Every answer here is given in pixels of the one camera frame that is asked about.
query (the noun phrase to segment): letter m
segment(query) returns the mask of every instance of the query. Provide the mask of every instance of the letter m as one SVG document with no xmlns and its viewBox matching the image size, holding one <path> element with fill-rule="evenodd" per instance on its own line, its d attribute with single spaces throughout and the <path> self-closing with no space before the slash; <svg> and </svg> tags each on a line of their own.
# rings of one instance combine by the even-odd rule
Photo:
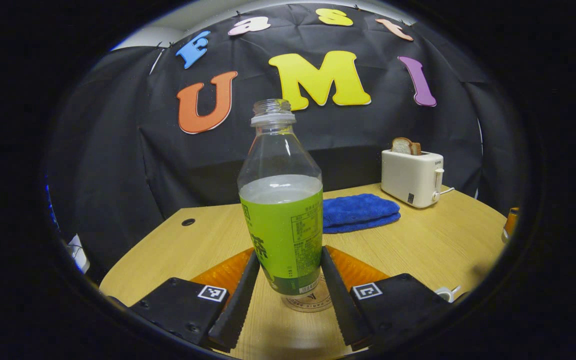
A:
<svg viewBox="0 0 576 360">
<path fill-rule="evenodd" d="M 330 51 L 318 69 L 299 54 L 277 55 L 268 60 L 268 64 L 279 70 L 282 98 L 288 100 L 295 111 L 308 107 L 308 99 L 302 96 L 299 84 L 320 106 L 326 105 L 333 82 L 336 93 L 332 101 L 335 104 L 370 104 L 371 98 L 359 80 L 355 59 L 357 56 L 352 52 Z"/>
</svg>

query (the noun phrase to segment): barcode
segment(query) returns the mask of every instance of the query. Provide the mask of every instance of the barcode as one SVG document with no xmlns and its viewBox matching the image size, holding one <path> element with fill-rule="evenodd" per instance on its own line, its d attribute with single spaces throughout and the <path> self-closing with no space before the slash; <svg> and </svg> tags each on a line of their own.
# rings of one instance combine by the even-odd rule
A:
<svg viewBox="0 0 576 360">
<path fill-rule="evenodd" d="M 299 289 L 299 294 L 303 294 L 304 292 L 309 292 L 311 291 L 315 286 L 317 286 L 317 281 L 313 282 L 310 285 L 304 286 L 302 288 Z"/>
</svg>

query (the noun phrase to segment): green bottle label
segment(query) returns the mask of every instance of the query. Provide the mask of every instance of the green bottle label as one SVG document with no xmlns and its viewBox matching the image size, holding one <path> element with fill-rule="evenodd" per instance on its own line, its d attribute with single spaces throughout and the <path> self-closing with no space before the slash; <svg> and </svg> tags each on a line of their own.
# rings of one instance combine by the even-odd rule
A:
<svg viewBox="0 0 576 360">
<path fill-rule="evenodd" d="M 241 205 L 256 257 L 270 286 L 300 296 L 318 282 L 322 259 L 323 190 L 286 203 Z"/>
</svg>

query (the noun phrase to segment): blue towel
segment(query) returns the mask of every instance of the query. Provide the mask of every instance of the blue towel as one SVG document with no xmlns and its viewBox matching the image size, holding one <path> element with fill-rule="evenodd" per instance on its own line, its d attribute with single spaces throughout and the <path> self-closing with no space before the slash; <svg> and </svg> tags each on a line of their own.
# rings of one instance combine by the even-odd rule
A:
<svg viewBox="0 0 576 360">
<path fill-rule="evenodd" d="M 324 234 L 375 228 L 397 221 L 400 206 L 371 193 L 324 200 Z"/>
</svg>

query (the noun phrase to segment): toaster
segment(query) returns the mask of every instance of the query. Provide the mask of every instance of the toaster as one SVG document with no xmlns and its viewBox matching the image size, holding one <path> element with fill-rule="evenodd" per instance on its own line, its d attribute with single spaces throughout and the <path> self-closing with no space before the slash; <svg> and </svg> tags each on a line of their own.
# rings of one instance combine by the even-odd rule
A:
<svg viewBox="0 0 576 360">
<path fill-rule="evenodd" d="M 381 152 L 381 189 L 412 207 L 439 201 L 443 176 L 444 157 L 438 153 Z"/>
</svg>

